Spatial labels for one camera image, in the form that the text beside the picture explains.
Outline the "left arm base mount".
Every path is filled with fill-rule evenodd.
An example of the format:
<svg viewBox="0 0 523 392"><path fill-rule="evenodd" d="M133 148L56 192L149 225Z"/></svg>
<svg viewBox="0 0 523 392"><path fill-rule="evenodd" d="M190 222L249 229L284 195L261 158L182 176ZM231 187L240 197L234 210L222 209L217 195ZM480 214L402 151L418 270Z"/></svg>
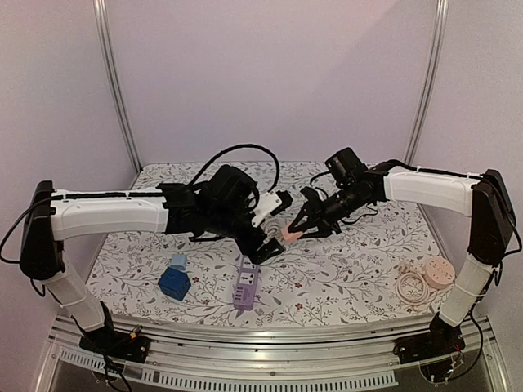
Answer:
<svg viewBox="0 0 523 392"><path fill-rule="evenodd" d="M142 326L134 327L130 332L119 332L113 327L104 326L83 334L79 346L94 353L134 363L145 363L151 339L142 334Z"/></svg>

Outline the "pink plug adapter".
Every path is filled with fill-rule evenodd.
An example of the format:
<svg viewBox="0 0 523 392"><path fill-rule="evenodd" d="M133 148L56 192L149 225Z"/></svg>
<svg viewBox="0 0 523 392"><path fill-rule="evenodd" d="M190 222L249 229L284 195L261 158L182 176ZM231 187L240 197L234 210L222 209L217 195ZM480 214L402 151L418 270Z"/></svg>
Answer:
<svg viewBox="0 0 523 392"><path fill-rule="evenodd" d="M297 241L304 233L303 232L288 232L286 228L281 230L282 238L286 243L293 243Z"/></svg>

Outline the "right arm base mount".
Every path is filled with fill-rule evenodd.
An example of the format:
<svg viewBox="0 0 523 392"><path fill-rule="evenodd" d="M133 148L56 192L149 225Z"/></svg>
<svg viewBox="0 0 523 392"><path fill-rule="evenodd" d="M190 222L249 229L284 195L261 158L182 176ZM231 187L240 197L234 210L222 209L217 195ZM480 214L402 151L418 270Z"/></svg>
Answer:
<svg viewBox="0 0 523 392"><path fill-rule="evenodd" d="M401 364L433 359L465 348L460 326L452 327L436 316L427 332L394 340L393 354Z"/></svg>

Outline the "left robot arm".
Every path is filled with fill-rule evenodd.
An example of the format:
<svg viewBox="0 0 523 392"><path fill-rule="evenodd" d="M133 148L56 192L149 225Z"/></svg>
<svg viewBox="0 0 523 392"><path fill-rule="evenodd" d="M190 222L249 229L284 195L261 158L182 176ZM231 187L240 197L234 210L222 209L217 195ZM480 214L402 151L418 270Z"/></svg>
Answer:
<svg viewBox="0 0 523 392"><path fill-rule="evenodd" d="M210 180L161 183L141 190L74 193L56 190L51 181L38 184L24 222L19 266L32 280L43 282L103 354L121 348L121 336L110 327L110 316L67 265L66 240L91 234L149 232L192 234L194 241L209 233L230 238L240 253L260 265L284 247L262 228L292 203L286 191L262 193L256 181L231 165Z"/></svg>

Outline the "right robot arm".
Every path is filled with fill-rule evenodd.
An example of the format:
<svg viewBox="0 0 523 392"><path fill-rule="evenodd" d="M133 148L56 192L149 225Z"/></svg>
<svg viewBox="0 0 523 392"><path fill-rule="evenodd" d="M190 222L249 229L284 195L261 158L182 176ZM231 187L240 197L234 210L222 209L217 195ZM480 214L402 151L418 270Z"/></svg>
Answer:
<svg viewBox="0 0 523 392"><path fill-rule="evenodd" d="M426 210L446 255L452 260L463 258L454 286L435 317L438 326L422 339L428 355L441 355L454 343L453 330L499 278L503 260L522 250L503 175L496 169L458 173L410 167L397 160L371 168L332 163L331 172L337 192L320 199L312 188L302 189L306 201L289 224L289 232L326 238L339 233L340 221L366 204L414 203ZM518 245L514 251L511 243Z"/></svg>

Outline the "purple power strip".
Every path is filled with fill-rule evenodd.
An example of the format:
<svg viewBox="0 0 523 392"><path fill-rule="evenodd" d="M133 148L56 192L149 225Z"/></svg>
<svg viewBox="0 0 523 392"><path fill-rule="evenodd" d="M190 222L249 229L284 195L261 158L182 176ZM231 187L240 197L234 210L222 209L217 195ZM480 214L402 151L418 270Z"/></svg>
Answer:
<svg viewBox="0 0 523 392"><path fill-rule="evenodd" d="M241 260L233 294L233 306L236 310L253 309L259 273L260 267L254 265L244 256Z"/></svg>

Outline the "light blue plug adapter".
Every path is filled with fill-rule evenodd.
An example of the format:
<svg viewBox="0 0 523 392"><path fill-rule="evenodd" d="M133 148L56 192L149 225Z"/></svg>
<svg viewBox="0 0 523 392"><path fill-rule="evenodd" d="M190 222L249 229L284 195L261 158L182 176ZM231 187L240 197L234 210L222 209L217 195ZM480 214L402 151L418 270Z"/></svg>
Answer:
<svg viewBox="0 0 523 392"><path fill-rule="evenodd" d="M187 264L188 264L187 255L174 254L171 257L171 260L169 262L169 267L174 270L178 270L182 273L185 273L187 270Z"/></svg>

